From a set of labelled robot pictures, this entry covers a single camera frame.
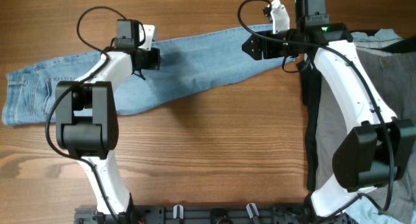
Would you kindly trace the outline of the light blue denim jeans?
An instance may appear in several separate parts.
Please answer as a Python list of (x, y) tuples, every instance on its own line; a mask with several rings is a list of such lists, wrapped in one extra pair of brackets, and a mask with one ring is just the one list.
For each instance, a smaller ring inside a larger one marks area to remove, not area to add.
[[(280, 66), (284, 58), (254, 60), (242, 51), (249, 38), (242, 27), (209, 34), (154, 42), (161, 52), (159, 70), (144, 70), (144, 79), (134, 75), (115, 91), (119, 115), (145, 112), (163, 103), (234, 84)], [(73, 81), (99, 62), (91, 51), (52, 58), (6, 75), (2, 85), (7, 98), (2, 112), (4, 125), (43, 123), (55, 102), (60, 81)]]

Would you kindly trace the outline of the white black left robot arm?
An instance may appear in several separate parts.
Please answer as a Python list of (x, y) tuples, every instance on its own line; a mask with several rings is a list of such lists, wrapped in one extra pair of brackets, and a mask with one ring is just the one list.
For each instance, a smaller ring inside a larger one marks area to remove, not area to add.
[(57, 143), (84, 169), (96, 196), (89, 223), (141, 223), (116, 163), (119, 128), (114, 92), (142, 70), (158, 70), (159, 49), (152, 47), (156, 28), (133, 19), (117, 21), (117, 36), (90, 71), (75, 81), (61, 81), (51, 116)]

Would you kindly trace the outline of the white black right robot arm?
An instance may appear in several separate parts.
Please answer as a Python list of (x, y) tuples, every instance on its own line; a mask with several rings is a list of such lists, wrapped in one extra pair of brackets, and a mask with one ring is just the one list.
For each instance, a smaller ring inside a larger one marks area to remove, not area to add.
[(408, 164), (415, 125), (398, 119), (380, 97), (346, 25), (330, 22), (325, 0), (294, 0), (294, 7), (291, 28), (280, 1), (267, 1), (263, 14), (272, 29), (251, 32), (242, 50), (255, 60), (304, 55), (298, 69), (317, 70), (335, 96), (347, 135), (333, 156), (333, 175), (306, 197), (302, 214), (306, 223), (323, 223), (377, 188), (386, 187), (392, 196)]

